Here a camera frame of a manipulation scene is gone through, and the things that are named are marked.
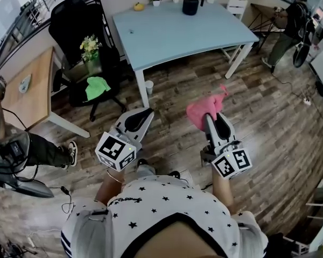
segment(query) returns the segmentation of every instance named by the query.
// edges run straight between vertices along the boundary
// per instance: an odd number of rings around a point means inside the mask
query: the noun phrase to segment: person
[[[15,170],[19,170],[24,166],[49,165],[62,169],[68,166],[76,166],[78,147],[74,141],[71,141],[68,150],[62,147],[56,147],[46,139],[22,131],[10,124],[5,123],[1,100],[4,96],[4,88],[0,86],[0,150],[13,142],[18,142],[24,156],[21,160],[13,160],[13,157],[0,154],[0,167],[14,166]]]
[[[76,203],[61,231],[73,258],[245,257],[265,255],[268,239],[254,215],[237,213],[229,180],[213,168],[213,192],[173,176],[156,176],[147,161],[122,190],[124,170],[109,169],[95,199]]]
[[[283,55],[290,48],[300,43],[301,38],[298,32],[304,26],[305,17],[309,13],[306,1],[307,0],[295,0],[286,10],[275,13],[277,17],[287,17],[287,26],[284,32],[280,34],[269,57],[262,58],[262,62],[268,68],[273,70]]]

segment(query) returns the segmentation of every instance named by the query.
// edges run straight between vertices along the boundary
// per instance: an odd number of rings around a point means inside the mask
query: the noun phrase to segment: flower vase
[[[90,75],[102,73],[102,65],[99,55],[97,55],[92,60],[85,62],[85,65]]]

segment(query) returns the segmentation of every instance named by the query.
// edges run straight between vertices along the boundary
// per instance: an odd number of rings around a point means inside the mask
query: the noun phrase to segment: black office chair
[[[53,90],[58,91],[61,84],[70,86],[69,103],[71,106],[93,105],[90,120],[94,121],[94,113],[100,102],[108,99],[114,100],[122,109],[125,106],[115,97],[120,91],[122,71],[119,66],[120,54],[116,47],[107,45],[104,26],[102,6],[98,4],[87,5],[83,0],[64,0],[58,4],[51,13],[51,24],[49,33],[62,49],[67,59],[69,68],[73,68],[81,60],[80,45],[85,37],[95,35],[102,44],[99,48],[99,57],[103,73],[96,75],[103,77],[111,87],[110,91],[104,92],[98,98],[87,101],[85,89],[87,81],[74,84],[62,78],[62,73],[67,70],[59,70],[53,82]]]
[[[62,70],[58,70],[56,72],[54,81],[53,81],[53,91],[57,92],[60,90],[61,85],[66,85],[69,87],[69,103],[72,107],[82,107],[82,106],[89,106],[92,105],[91,113],[90,113],[90,120],[95,121],[95,112],[97,109],[98,104],[101,102],[107,101],[108,99],[112,99],[121,107],[121,112],[124,113],[127,111],[124,104],[122,104],[115,96],[120,91],[120,81],[117,79],[117,68],[112,68],[111,70],[107,71],[106,74],[102,73],[100,76],[103,77],[107,84],[110,86],[110,90],[104,92],[100,96],[87,101],[86,95],[86,88],[88,83],[86,80],[81,81],[79,83],[72,83],[62,77]]]

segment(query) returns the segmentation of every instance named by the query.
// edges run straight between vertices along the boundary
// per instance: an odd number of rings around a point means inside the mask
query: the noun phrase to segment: black kettle
[[[183,0],[183,13],[185,15],[195,15],[198,11],[199,0]]]

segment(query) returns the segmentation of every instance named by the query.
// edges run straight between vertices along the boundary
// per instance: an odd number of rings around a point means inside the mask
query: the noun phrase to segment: pink cloth
[[[216,113],[222,110],[222,101],[228,96],[226,87],[220,84],[220,88],[225,91],[223,94],[212,95],[203,98],[187,106],[187,115],[190,121],[200,130],[203,131],[203,116],[209,113],[216,120]]]

